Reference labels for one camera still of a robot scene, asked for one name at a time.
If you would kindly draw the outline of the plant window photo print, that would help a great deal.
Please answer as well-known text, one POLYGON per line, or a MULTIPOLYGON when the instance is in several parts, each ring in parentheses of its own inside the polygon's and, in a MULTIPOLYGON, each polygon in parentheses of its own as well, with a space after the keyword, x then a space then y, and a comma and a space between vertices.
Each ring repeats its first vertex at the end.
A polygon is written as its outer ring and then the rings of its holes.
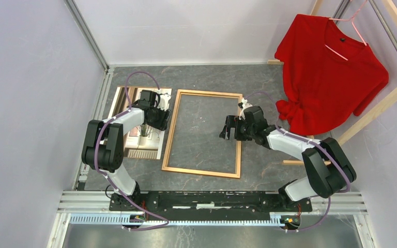
MULTIPOLYGON (((112 100, 108 118, 111 118, 123 111, 129 105, 126 98, 126 93, 129 93, 130 99, 135 102, 140 97, 142 90, 151 90, 160 94, 168 93, 171 95, 170 88, 156 87, 135 87, 131 86, 125 89, 123 86, 118 86, 112 100)), ((165 132, 150 127, 148 125, 141 125, 133 128, 124 136, 124 157, 135 159, 160 159, 165 132)))

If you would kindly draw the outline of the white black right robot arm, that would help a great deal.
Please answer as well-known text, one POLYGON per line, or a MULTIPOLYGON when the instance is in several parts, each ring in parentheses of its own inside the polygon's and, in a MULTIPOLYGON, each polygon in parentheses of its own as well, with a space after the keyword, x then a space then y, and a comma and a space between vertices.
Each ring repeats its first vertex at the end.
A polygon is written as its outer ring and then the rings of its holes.
POLYGON ((293 210, 304 198, 329 198, 335 193, 350 190, 357 178, 356 171, 338 141, 309 139, 270 125, 259 106, 243 108, 241 115, 228 115, 220 133, 223 139, 233 135, 237 141, 255 141, 270 150, 286 153, 303 162, 306 177, 296 179, 279 189, 278 205, 293 210))

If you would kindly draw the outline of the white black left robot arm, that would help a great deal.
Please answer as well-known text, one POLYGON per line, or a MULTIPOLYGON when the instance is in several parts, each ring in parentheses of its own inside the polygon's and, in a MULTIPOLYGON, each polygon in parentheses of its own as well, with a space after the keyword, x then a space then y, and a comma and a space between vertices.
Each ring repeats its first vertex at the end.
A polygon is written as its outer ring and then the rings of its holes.
POLYGON ((82 148, 82 162, 100 173, 122 196, 128 210, 141 206, 138 183, 131 178, 123 165, 124 136, 132 129, 148 125, 165 131, 171 115, 171 96, 151 90, 142 90, 140 97, 127 109, 109 119, 91 120, 86 129, 82 148))

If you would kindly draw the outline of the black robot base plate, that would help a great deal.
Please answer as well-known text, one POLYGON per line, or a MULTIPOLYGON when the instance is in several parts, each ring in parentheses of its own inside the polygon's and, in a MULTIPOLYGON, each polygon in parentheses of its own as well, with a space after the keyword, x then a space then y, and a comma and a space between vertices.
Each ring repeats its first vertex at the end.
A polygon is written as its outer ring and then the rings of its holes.
POLYGON ((312 212, 310 199, 291 202, 276 191, 148 191, 139 204, 116 193, 109 210, 139 214, 139 220, 163 221, 259 221, 270 213, 312 212))

